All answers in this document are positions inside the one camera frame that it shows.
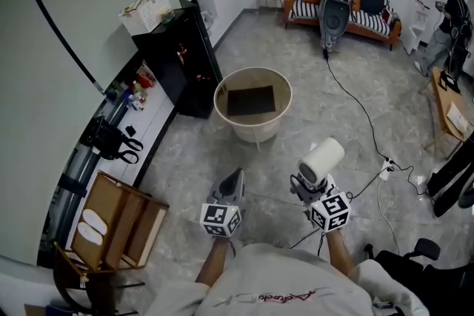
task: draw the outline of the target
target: black rectangular mat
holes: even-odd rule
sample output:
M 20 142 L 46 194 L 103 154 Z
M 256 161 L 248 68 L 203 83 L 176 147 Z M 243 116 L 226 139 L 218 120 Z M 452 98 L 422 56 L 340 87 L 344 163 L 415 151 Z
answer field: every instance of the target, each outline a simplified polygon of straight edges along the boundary
M 273 86 L 230 90 L 227 98 L 227 115 L 243 116 L 275 112 Z

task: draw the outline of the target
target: black cabinet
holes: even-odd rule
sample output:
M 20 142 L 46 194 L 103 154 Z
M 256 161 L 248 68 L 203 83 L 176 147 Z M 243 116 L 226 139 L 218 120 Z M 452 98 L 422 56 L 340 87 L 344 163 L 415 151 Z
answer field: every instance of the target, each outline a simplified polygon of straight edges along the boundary
M 181 5 L 171 22 L 133 40 L 178 112 L 208 118 L 222 75 L 198 5 Z

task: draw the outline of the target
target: white round bin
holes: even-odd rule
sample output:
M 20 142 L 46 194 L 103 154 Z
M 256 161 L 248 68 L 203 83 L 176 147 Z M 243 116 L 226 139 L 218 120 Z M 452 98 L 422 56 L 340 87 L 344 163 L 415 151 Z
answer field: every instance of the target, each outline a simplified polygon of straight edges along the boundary
M 229 90 L 246 90 L 272 86 L 275 111 L 252 115 L 229 116 L 227 96 Z M 279 72 L 266 67 L 247 67 L 225 77 L 214 92 L 214 107 L 228 122 L 236 135 L 244 141 L 257 144 L 272 138 L 280 126 L 280 119 L 286 113 L 293 98 L 288 80 Z

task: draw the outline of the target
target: black and white striped cover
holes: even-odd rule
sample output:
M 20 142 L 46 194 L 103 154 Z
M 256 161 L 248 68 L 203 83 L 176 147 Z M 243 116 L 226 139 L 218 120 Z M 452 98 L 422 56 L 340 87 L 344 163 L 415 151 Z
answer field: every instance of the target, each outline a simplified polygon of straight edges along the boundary
M 389 0 L 384 0 L 385 8 L 387 8 L 391 13 L 393 13 L 393 8 L 390 6 Z M 370 13 L 366 13 L 363 10 L 358 12 L 353 11 L 351 15 L 351 22 L 361 27 L 366 27 L 373 32 L 381 34 L 383 36 L 390 35 L 390 26 L 385 24 L 385 21 L 382 18 L 382 12 L 378 15 L 372 15 Z
M 313 3 L 305 3 L 303 0 L 295 0 L 293 9 L 290 12 L 290 19 L 316 19 L 318 17 Z

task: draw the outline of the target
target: gray tile floor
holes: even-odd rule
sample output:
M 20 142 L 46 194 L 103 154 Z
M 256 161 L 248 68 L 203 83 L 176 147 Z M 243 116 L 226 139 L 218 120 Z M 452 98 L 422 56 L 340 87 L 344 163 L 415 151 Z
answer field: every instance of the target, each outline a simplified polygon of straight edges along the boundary
M 345 158 L 332 171 L 342 191 L 359 192 L 381 169 L 367 117 L 334 82 L 319 48 L 318 31 L 299 26 L 285 30 L 275 13 L 244 14 L 216 55 L 223 75 L 249 66 L 278 70 L 293 87 L 293 103 L 278 135 L 264 142 L 260 152 L 240 141 L 216 112 L 209 120 L 176 116 L 141 184 L 142 190 L 170 205 L 148 264 L 136 273 L 147 285 L 124 293 L 123 301 L 141 313 L 166 281 L 196 278 L 211 244 L 198 217 L 215 179 L 236 167 L 245 170 L 249 213 L 235 239 L 237 248 L 241 242 L 290 246 L 312 230 L 303 206 L 289 192 L 289 176 L 296 171 L 298 158 L 314 144 L 333 136 L 345 148 Z M 438 116 L 433 100 L 418 94 L 426 79 L 413 68 L 413 59 L 401 46 L 390 52 L 378 42 L 345 35 L 330 63 L 339 81 L 370 114 L 379 149 L 402 167 L 413 165 L 411 179 L 417 182 L 443 164 L 441 150 L 449 152 L 455 141 L 446 137 L 441 146 L 423 150 L 438 131 Z M 465 78 L 462 89 L 472 92 Z M 474 115 L 471 96 L 468 107 Z M 353 201 L 352 220 L 343 229 L 357 261 L 364 259 L 366 243 L 372 243 L 375 252 L 396 252 L 378 210 L 377 185 L 375 181 Z M 424 190 L 423 184 L 418 190 Z M 429 200 L 417 196 L 407 183 L 407 172 L 391 173 L 381 185 L 381 206 L 402 254 L 424 237 L 441 246 L 436 267 L 456 267 L 470 259 L 474 233 L 470 209 L 455 206 L 442 218 L 434 218 Z M 316 253 L 319 236 L 315 233 L 299 249 Z M 328 258 L 326 244 L 321 256 Z

